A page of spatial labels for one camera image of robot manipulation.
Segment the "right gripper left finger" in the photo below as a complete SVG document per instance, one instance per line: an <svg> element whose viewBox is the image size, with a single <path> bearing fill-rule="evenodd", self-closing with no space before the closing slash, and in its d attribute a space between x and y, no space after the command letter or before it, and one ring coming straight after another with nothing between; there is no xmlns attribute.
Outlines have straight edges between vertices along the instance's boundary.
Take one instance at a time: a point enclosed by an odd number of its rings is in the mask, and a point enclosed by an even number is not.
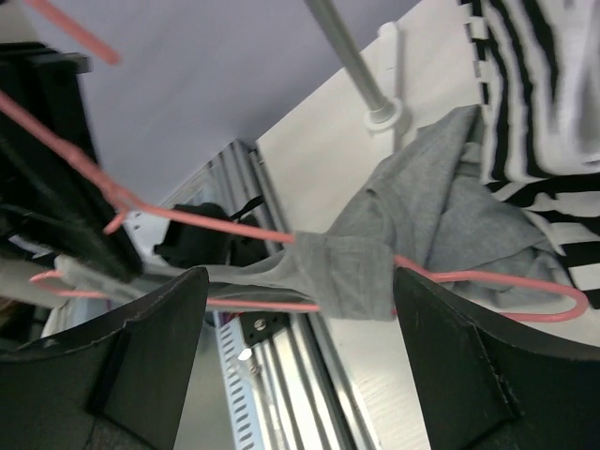
<svg viewBox="0 0 600 450"><path fill-rule="evenodd" d="M208 294L204 268L1 354L4 449L171 449Z"/></svg>

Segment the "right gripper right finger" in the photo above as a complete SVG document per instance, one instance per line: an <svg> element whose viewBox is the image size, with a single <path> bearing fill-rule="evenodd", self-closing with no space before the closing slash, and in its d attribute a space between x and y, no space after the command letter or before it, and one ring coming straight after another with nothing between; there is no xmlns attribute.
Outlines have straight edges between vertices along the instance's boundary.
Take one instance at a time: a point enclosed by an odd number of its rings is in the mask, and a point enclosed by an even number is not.
<svg viewBox="0 0 600 450"><path fill-rule="evenodd" d="M598 348L411 270L396 270L393 295L431 448L598 448Z"/></svg>

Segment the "grey tank top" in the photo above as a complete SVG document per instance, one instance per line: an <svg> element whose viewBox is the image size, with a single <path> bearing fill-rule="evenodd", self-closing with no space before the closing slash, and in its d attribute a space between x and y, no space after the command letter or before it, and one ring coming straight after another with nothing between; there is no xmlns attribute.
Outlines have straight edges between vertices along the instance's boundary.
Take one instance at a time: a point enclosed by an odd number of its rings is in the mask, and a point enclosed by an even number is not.
<svg viewBox="0 0 600 450"><path fill-rule="evenodd" d="M382 160L326 232L297 232L278 254L247 267L208 267L216 299L316 304L335 319L388 321L395 258L432 274L483 271L528 286L451 280L446 288L495 308L559 304L563 271L524 214L499 202L478 177L480 109L459 107L421 128Z"/></svg>

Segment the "black white striped tank top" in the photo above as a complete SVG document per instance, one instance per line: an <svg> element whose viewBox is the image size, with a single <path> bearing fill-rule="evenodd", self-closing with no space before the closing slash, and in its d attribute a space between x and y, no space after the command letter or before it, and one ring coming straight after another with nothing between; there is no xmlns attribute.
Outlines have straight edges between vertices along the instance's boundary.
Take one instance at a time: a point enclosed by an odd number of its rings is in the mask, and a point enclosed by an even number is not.
<svg viewBox="0 0 600 450"><path fill-rule="evenodd" d="M599 5L464 1L487 132L481 182L599 304Z"/></svg>

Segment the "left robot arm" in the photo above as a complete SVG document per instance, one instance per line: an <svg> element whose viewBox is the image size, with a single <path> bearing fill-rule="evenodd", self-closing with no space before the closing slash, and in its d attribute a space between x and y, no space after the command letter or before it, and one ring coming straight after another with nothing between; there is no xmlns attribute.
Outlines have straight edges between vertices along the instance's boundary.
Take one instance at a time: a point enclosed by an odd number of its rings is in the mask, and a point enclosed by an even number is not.
<svg viewBox="0 0 600 450"><path fill-rule="evenodd" d="M97 158L78 83L77 64L40 42L1 47L1 90L56 136ZM1 117L1 255L30 261L14 243L66 254L106 276L130 282L143 262L123 228L106 234L116 213L101 191L38 138ZM154 247L168 265L244 267L267 257L263 241L174 223Z"/></svg>

